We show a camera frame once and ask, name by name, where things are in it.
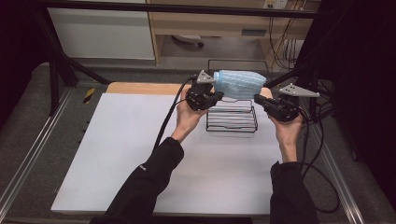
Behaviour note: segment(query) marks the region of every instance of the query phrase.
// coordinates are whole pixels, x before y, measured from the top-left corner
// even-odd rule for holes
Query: human arm
[[[184,100],[183,91],[180,100]],[[177,126],[154,148],[148,160],[138,165],[120,188],[104,216],[94,217],[91,224],[147,223],[157,196],[165,190],[173,170],[181,162],[184,151],[180,143],[196,127],[206,111],[193,111],[182,101],[177,106]]]
[[[318,223],[318,214],[309,191],[304,185],[297,162],[296,142],[303,124],[297,117],[283,123],[269,117],[276,126],[276,139],[282,154],[282,164],[271,168],[273,195],[271,197],[271,223]]]

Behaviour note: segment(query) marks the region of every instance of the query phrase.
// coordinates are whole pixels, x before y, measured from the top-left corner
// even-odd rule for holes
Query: human hand
[[[297,138],[303,126],[303,117],[299,115],[290,122],[280,122],[268,117],[276,127],[276,139],[279,142],[283,162],[297,161]]]
[[[201,116],[207,110],[194,111],[185,101],[188,90],[183,90],[180,94],[180,103],[177,105],[177,126],[171,137],[181,143],[189,133],[197,126]]]

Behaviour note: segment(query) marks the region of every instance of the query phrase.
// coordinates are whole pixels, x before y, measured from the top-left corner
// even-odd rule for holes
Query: black sleeve
[[[168,186],[172,171],[183,156],[180,143],[171,137],[166,138],[148,160],[131,173],[105,215],[94,217],[91,224],[148,222],[157,196]]]
[[[319,223],[298,162],[275,163],[271,168],[271,178],[274,193],[271,197],[270,223]]]

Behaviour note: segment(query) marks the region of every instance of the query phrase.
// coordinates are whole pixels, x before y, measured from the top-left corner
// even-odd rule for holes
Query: wire rack
[[[258,124],[250,100],[223,100],[206,114],[208,132],[255,133]]]

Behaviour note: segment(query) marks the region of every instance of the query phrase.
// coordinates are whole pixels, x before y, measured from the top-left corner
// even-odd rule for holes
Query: gray floor
[[[171,82],[180,83],[186,77],[207,68],[208,59],[262,60],[258,42],[237,38],[206,37],[205,46],[198,47],[179,42],[172,37],[165,38],[163,57],[160,65],[153,62],[85,61],[94,66],[92,70],[103,77],[115,81],[135,82]],[[257,66],[256,70],[265,70],[262,64],[218,63],[216,68],[229,68],[237,64],[238,68]],[[278,73],[267,74],[269,79]],[[6,221],[14,218],[30,218],[45,223],[50,219],[71,220],[73,223],[84,222],[91,216],[64,216],[50,211],[56,196],[55,190],[62,185],[67,169],[78,150],[78,141],[83,138],[87,121],[106,86],[92,82],[90,78],[79,75],[81,81],[73,89],[71,99],[64,113],[55,126],[46,145],[43,147],[35,166],[22,186],[14,204],[10,207]],[[91,101],[86,105],[82,101],[87,90],[95,87]],[[17,172],[24,156],[44,126],[50,112],[48,67],[40,66],[34,71],[25,94],[15,107],[13,114],[0,131],[0,192],[3,192],[12,176]],[[350,147],[336,118],[323,120],[325,139],[338,163],[353,197],[361,210],[366,223],[396,223],[396,216],[384,194],[364,163],[351,159]],[[308,160],[317,150],[317,143],[311,136],[308,145]],[[323,160],[315,165],[326,172]],[[320,208],[332,208],[335,198],[329,185],[315,172],[310,172],[305,184],[311,191],[313,199]],[[341,206],[333,214],[318,213],[323,223],[348,223],[346,213]],[[255,219],[255,223],[267,223],[265,219]]]

